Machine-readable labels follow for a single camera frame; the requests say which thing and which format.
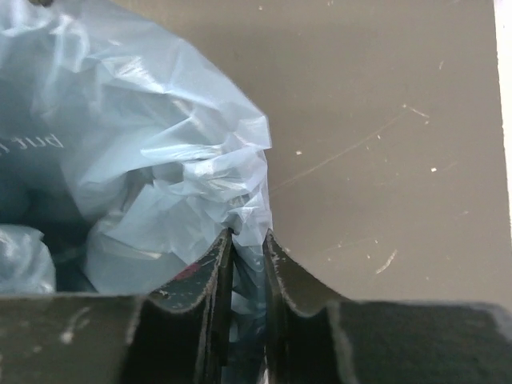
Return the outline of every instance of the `white strip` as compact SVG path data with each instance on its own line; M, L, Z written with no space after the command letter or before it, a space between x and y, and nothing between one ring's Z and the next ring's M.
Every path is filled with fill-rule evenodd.
M509 214L512 212L512 1L494 0Z

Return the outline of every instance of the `plastic bag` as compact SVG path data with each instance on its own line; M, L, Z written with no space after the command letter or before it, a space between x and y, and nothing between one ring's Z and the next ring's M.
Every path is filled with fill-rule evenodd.
M105 0L1 0L0 100L8 222L57 261L83 247L109 294L158 288L231 227L233 308L261 320L267 120L195 48Z
M42 233L26 226L0 226L0 294L51 294L55 267Z

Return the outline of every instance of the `white speck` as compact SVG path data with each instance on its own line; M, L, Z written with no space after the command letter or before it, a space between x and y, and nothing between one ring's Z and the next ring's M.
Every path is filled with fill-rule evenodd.
M412 106L408 106L407 104L403 104L402 108L407 108L408 110L412 110L416 114L419 114L420 116L423 116L424 118L429 118L430 116L428 114L424 114L420 110L417 110L416 108L413 108Z
M90 308L88 306L86 306L84 308L81 308L76 314L71 316L67 328L60 335L60 340L61 340L62 344L69 345L73 342L74 329L77 325L77 321L80 319L81 316L83 316L84 314L86 314L89 311L90 311Z
M388 266L390 266L391 262L393 261L394 257L397 255L397 250L394 250L394 252L391 254L390 258L387 259L387 262L386 264L384 264L383 266L381 266L378 270L375 271L375 274L380 274L381 272L383 272L384 270L386 270L386 268Z

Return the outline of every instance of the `brown table surface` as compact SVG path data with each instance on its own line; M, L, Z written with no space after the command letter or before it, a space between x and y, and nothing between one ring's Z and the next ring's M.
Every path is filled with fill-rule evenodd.
M118 2L269 115L276 234L315 276L512 309L492 0Z

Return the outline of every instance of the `blue plastic bag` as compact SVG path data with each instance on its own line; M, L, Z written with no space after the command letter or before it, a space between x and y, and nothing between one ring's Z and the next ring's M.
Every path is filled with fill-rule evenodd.
M105 0L0 0L0 100L0 174L33 198L13 214L88 223L101 293L158 288L231 227L238 330L262 319L267 119L191 44Z

